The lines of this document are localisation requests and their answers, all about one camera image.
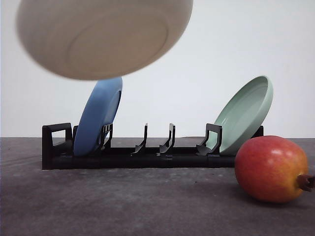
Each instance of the blue plate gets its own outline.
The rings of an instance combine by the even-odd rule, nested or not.
[[[113,123],[122,89],[121,77],[97,82],[85,105],[77,129],[73,147],[75,156],[87,155],[99,146],[102,126]]]

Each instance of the dish rack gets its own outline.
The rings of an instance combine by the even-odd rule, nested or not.
[[[235,156],[220,155],[222,126],[206,124],[202,143],[194,147],[175,147],[175,125],[169,125],[168,139],[159,147],[147,147],[148,124],[144,126],[144,139],[135,147],[113,147],[113,124],[102,127],[98,148],[86,156],[75,156],[73,144],[78,126],[71,123],[42,127],[42,169],[100,169],[100,168],[180,168],[234,167]],[[53,145],[52,133],[65,130],[65,141]],[[217,134],[213,148],[206,147],[210,132]],[[260,126],[253,137],[263,136]]]

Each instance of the table surface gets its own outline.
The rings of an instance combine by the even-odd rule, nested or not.
[[[315,173],[315,139],[292,140]],[[113,145],[140,141],[114,138]],[[233,168],[42,171],[40,138],[1,138],[3,236],[311,236],[314,194],[260,203],[239,187]]]

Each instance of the light green plate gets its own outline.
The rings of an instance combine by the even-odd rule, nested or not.
[[[273,87],[265,76],[251,80],[232,97],[215,122],[222,126],[221,155],[234,155],[254,135],[268,114],[272,98]],[[211,133],[207,147],[216,142],[215,133]]]

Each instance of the white bowl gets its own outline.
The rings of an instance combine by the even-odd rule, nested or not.
[[[193,0],[22,0],[19,38],[46,69],[73,79],[125,75],[181,37]]]

